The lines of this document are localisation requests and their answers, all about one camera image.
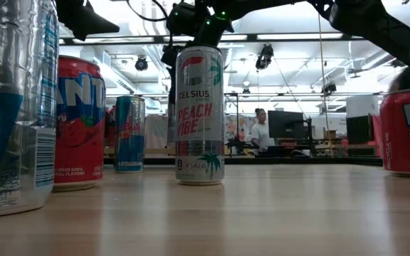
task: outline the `woman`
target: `woman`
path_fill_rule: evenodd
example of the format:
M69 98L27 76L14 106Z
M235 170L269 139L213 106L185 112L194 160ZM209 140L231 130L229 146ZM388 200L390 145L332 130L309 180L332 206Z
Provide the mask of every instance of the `woman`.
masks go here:
M275 141L270 138L268 132L267 114L264 109L256 109L257 123L251 129L251 142L259 146L260 151L265 151L269 146L274 146Z

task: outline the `white shirt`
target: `white shirt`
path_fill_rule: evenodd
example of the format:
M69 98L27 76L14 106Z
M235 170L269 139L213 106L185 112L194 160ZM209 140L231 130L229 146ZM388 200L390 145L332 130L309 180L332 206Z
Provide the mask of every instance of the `white shirt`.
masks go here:
M266 150L269 146L275 145L275 140L270 138L267 122L265 124L256 123L253 125L253 128L251 129L251 138L259 140L259 147L262 150Z

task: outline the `desk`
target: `desk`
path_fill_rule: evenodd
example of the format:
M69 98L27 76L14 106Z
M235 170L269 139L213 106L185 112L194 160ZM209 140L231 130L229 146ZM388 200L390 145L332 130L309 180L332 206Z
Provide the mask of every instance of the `desk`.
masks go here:
M222 186L172 169L105 172L0 217L0 255L410 256L410 178L353 165L226 166Z

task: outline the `cable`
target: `cable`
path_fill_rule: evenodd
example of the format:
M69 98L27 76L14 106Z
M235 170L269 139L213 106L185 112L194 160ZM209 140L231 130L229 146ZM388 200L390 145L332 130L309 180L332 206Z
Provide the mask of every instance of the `cable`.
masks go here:
M325 122L327 123L328 144L330 147L330 154L333 158L332 138L330 138L330 128L328 127L328 108L327 108L327 93L325 92L325 71L324 71L324 48L322 45L322 24L320 23L320 14L317 14L319 21L319 44L320 44L320 60L322 61L322 88L324 91L324 108L325 108Z
M274 60L275 60L276 66L278 67L279 73L280 73L281 76L283 77L285 86L288 87L289 92L290 92L290 94L291 94L292 97L293 97L293 100L295 101L295 103L297 103L297 105L298 105L298 107L300 108L300 111L302 112L302 114L303 114L303 116L305 117L305 119L307 119L308 117L306 117L306 114L305 114L305 112L303 111L302 106L300 106L300 103L297 101L297 98L296 98L295 95L293 94L293 91L290 89L290 86L289 86L289 84L288 84L288 81L287 81L287 80L285 79L285 77L284 77L283 71L281 70L281 67L280 67L279 64L278 64L278 61L277 61L275 58L274 58Z
M141 18L142 20L146 20L146 21L151 21L151 22L159 22L159 21L166 21L167 23L169 22L169 15L167 14L167 12L165 11L165 8L157 1L157 0L152 0L154 2L154 4L156 4L162 11L162 14L164 14L164 18L147 18L145 16L143 16L142 14L137 13L133 7L131 6L130 0L126 0L127 5L129 6L129 8L131 8L131 10L135 13L135 15L139 16L139 18ZM174 37L172 35L172 32L169 31L169 47L172 47L174 44Z

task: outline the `barcode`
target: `barcode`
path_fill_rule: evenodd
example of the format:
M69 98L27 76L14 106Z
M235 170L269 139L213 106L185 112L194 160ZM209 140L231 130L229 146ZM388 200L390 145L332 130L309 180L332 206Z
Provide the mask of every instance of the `barcode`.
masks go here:
M36 138L36 187L53 183L55 175L55 140L53 129L38 129Z

